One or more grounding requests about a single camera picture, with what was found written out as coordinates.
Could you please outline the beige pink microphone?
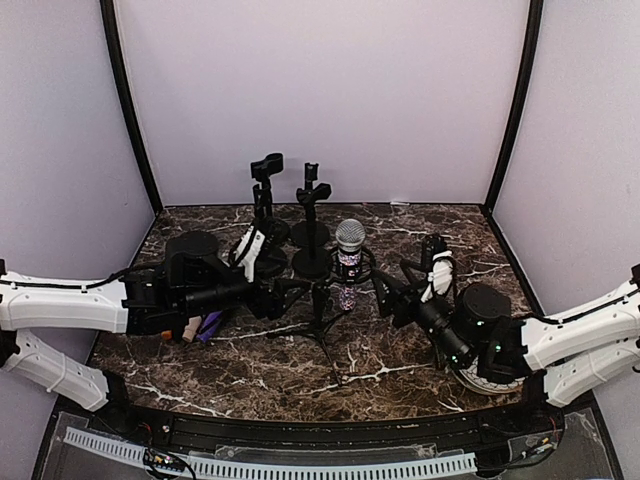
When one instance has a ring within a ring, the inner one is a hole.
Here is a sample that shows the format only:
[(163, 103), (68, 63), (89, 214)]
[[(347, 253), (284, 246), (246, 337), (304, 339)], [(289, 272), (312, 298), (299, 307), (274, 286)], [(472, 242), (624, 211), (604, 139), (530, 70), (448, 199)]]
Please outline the beige pink microphone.
[(187, 325), (184, 328), (182, 334), (182, 340), (186, 343), (192, 343), (195, 337), (198, 335), (199, 328), (201, 326), (202, 319), (200, 317), (190, 318)]

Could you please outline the glitter silver microphone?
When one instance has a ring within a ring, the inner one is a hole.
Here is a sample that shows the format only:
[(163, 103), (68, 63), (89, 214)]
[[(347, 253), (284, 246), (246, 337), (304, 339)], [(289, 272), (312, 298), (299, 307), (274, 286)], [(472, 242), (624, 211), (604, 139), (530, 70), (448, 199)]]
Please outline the glitter silver microphone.
[(336, 275), (342, 280), (339, 290), (339, 306), (343, 311), (351, 311), (356, 305), (356, 281), (361, 274), (362, 246), (366, 231), (356, 219), (345, 219), (337, 227)]

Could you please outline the black stand of purple microphone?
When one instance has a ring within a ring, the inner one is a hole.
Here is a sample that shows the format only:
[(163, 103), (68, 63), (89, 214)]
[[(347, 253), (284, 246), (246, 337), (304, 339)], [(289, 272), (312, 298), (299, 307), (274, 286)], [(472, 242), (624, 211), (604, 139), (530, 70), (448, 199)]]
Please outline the black stand of purple microphone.
[[(327, 200), (331, 195), (331, 186), (327, 183), (319, 183), (313, 192), (306, 195), (304, 204), (316, 204), (320, 200)], [(318, 279), (328, 274), (328, 253), (323, 247), (311, 242), (308, 247), (301, 248), (292, 258), (292, 267), (296, 274), (306, 279)]]

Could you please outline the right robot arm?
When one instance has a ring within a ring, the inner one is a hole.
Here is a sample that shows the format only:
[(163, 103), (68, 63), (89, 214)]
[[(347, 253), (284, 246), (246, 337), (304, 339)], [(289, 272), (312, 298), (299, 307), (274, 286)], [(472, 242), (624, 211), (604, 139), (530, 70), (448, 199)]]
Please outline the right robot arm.
[(639, 369), (639, 269), (609, 293), (552, 316), (515, 316), (511, 300), (476, 282), (459, 289), (453, 258), (442, 253), (428, 263), (424, 278), (403, 265), (406, 279), (374, 269), (381, 316), (397, 328), (416, 324), (466, 382), (521, 382), (534, 395), (516, 405), (510, 424), (521, 434), (534, 432), (549, 416), (583, 393), (618, 375)]

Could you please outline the black stand of beige microphone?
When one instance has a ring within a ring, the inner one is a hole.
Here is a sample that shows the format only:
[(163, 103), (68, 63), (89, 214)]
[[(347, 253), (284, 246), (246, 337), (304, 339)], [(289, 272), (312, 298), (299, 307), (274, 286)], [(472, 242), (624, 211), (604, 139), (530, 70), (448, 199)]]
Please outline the black stand of beige microphone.
[(313, 192), (314, 182), (318, 180), (318, 169), (318, 163), (306, 163), (304, 187), (296, 190), (296, 199), (304, 209), (305, 219), (291, 228), (290, 239), (299, 248), (308, 247), (310, 238), (313, 238), (312, 242), (318, 247), (324, 246), (329, 241), (329, 229), (323, 222), (317, 220), (315, 204), (303, 203), (306, 195)]

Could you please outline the purple microphone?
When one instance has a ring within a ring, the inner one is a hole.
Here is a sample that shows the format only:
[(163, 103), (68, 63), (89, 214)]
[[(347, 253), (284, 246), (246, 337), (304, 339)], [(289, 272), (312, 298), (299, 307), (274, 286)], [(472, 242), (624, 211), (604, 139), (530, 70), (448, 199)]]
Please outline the purple microphone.
[(196, 338), (202, 342), (208, 342), (217, 332), (222, 321), (223, 313), (216, 311), (202, 318), (202, 322), (197, 330)]

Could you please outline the black tripod mic stand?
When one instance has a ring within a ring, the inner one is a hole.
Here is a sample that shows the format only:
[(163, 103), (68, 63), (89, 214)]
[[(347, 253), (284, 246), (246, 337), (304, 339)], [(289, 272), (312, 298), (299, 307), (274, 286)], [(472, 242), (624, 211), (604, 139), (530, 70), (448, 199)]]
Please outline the black tripod mic stand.
[[(323, 351), (335, 378), (336, 384), (342, 386), (342, 378), (335, 367), (335, 362), (327, 346), (326, 337), (332, 327), (351, 311), (343, 311), (339, 306), (339, 290), (342, 280), (336, 275), (337, 247), (328, 252), (328, 274), (313, 282), (311, 287), (312, 318), (299, 328), (285, 328), (283, 331), (267, 334), (268, 339), (282, 337), (302, 337), (314, 341)], [(375, 255), (366, 246), (362, 246), (361, 274), (356, 281), (357, 287), (371, 280), (371, 271), (377, 266)]]

